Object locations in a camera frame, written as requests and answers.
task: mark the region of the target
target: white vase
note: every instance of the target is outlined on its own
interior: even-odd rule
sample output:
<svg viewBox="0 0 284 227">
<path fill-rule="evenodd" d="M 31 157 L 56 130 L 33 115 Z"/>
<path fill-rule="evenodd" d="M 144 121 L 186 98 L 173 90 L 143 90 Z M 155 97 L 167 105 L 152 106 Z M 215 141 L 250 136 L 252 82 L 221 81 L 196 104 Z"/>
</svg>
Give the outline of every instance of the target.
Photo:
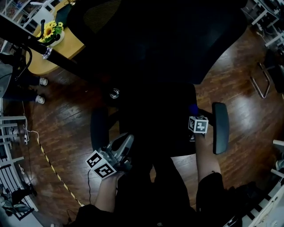
<svg viewBox="0 0 284 227">
<path fill-rule="evenodd" d="M 56 46 L 57 44 L 59 44 L 59 43 L 64 39 L 64 36 L 65 36 L 65 33 L 64 33 L 64 31 L 62 31 L 62 32 L 60 33 L 60 39 L 57 40 L 57 41 L 55 41 L 54 43 L 50 44 L 50 46 L 51 46 L 51 47 L 54 47 L 54 46 Z"/>
</svg>

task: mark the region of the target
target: black armrest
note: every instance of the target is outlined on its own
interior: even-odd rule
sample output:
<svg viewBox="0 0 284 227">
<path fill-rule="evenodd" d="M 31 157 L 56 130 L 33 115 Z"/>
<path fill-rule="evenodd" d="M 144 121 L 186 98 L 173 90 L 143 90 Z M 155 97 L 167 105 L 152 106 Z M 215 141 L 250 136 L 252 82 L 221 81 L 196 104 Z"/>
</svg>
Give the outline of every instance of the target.
<svg viewBox="0 0 284 227">
<path fill-rule="evenodd" d="M 212 104 L 213 118 L 213 153 L 221 154 L 228 148 L 229 143 L 229 116 L 224 103 L 214 102 Z"/>
</svg>

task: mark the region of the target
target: sneaker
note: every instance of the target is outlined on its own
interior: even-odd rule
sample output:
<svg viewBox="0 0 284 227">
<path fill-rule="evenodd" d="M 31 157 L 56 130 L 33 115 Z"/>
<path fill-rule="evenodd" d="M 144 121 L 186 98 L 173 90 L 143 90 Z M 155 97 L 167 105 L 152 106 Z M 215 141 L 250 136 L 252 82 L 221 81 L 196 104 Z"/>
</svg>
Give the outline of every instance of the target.
<svg viewBox="0 0 284 227">
<path fill-rule="evenodd" d="M 39 79 L 39 84 L 46 86 L 48 84 L 48 80 L 46 78 L 40 78 Z"/>
<path fill-rule="evenodd" d="M 41 97 L 41 96 L 38 95 L 38 96 L 35 98 L 35 102 L 38 102 L 39 104 L 44 104 L 45 99 L 44 99 L 44 97 Z"/>
</svg>

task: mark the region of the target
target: wooden tabletop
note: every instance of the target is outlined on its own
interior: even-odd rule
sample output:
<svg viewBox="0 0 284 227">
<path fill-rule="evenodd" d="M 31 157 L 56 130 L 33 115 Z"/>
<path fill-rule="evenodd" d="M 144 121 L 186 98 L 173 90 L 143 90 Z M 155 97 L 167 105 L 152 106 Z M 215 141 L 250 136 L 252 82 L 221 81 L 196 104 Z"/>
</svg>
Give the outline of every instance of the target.
<svg viewBox="0 0 284 227">
<path fill-rule="evenodd" d="M 55 11 L 57 12 L 59 9 L 65 6 L 68 1 L 62 1 L 58 5 L 55 6 Z M 39 34 L 40 26 L 38 26 L 34 32 L 34 36 Z M 68 27 L 64 29 L 65 37 L 61 43 L 53 47 L 54 50 L 61 53 L 64 57 L 71 59 L 76 54 L 78 54 L 82 49 L 84 49 L 84 44 L 73 35 Z M 26 53 L 26 63 L 29 60 L 29 53 Z M 59 68 L 59 66 L 51 63 L 48 60 L 44 60 L 42 55 L 34 50 L 32 50 L 32 62 L 29 66 L 29 71 L 37 74 L 43 75 L 52 72 L 53 70 Z"/>
</svg>

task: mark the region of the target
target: yellow-black caution tape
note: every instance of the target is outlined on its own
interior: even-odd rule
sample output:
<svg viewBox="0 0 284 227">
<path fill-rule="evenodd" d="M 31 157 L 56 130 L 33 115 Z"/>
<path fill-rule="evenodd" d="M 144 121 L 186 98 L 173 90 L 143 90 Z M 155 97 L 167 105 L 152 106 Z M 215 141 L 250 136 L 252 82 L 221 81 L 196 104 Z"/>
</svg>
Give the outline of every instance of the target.
<svg viewBox="0 0 284 227">
<path fill-rule="evenodd" d="M 64 183 L 64 181 L 61 179 L 61 177 L 60 177 L 60 176 L 58 175 L 58 173 L 55 171 L 55 169 L 54 169 L 54 167 L 52 166 L 52 164 L 50 163 L 50 161 L 49 161 L 49 159 L 48 159 L 46 153 L 44 152 L 44 149 L 43 149 L 42 145 L 40 144 L 38 138 L 37 138 L 37 142 L 38 142 L 38 144 L 39 144 L 39 146 L 40 146 L 40 149 L 41 149 L 43 155 L 44 155 L 45 158 L 46 158 L 46 161 L 49 163 L 50 167 L 52 168 L 53 172 L 57 175 L 58 179 L 63 183 L 64 187 L 67 189 L 67 191 L 69 191 L 69 193 L 71 194 L 71 196 L 80 204 L 80 206 L 81 206 L 81 207 L 85 206 L 83 203 L 81 203 L 81 202 L 76 198 L 76 196 L 70 191 L 70 189 L 67 187 L 67 185 Z"/>
</svg>

